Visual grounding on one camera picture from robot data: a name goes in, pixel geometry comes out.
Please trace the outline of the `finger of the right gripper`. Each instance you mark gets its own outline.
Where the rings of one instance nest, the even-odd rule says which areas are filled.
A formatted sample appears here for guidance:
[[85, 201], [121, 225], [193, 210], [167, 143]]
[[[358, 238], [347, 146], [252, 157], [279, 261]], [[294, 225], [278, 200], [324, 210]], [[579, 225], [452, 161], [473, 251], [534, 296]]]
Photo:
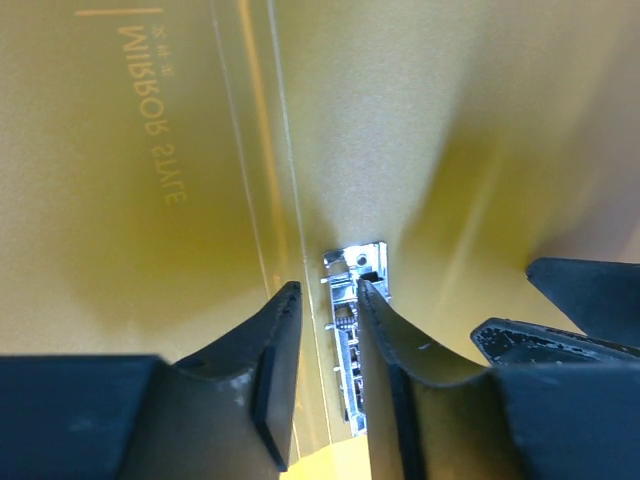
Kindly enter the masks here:
[[639, 266], [542, 257], [526, 269], [528, 281], [589, 336], [639, 343]]
[[639, 349], [548, 326], [492, 317], [470, 334], [493, 367], [639, 367]]

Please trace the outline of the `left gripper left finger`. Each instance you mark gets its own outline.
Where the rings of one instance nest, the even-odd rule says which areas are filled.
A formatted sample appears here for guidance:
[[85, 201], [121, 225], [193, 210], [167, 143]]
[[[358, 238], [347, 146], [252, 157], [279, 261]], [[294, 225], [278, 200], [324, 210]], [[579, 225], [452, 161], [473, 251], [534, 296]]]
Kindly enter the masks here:
[[277, 479], [289, 466], [302, 292], [153, 373], [122, 479]]

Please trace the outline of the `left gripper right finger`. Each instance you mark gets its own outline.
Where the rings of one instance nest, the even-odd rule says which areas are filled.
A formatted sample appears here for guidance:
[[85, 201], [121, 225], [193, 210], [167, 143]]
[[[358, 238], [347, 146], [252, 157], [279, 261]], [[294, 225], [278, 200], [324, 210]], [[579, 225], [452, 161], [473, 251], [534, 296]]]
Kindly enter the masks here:
[[499, 383], [357, 287], [361, 372], [374, 479], [524, 479]]

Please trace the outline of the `metal folder clip mechanism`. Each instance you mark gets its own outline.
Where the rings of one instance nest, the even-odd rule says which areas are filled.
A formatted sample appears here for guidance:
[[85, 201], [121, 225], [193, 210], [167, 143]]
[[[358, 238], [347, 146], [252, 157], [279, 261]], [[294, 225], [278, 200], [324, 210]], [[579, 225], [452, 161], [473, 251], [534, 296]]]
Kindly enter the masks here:
[[325, 329], [333, 335], [343, 419], [352, 436], [367, 433], [364, 411], [364, 381], [361, 373], [359, 306], [357, 285], [369, 281], [389, 301], [388, 245], [384, 241], [352, 245], [323, 255], [326, 276], [321, 282], [329, 288], [331, 321]]

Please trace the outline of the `yellow plastic folder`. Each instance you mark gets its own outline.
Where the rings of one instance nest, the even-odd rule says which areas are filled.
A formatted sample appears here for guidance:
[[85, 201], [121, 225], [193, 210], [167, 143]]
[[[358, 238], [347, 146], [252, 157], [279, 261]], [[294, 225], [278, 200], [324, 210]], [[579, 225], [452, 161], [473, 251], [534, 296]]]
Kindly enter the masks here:
[[480, 361], [571, 329], [539, 256], [639, 259], [635, 1], [5, 1], [1, 352], [155, 354], [286, 282], [292, 479], [390, 479], [340, 415], [326, 251], [384, 241], [392, 304]]

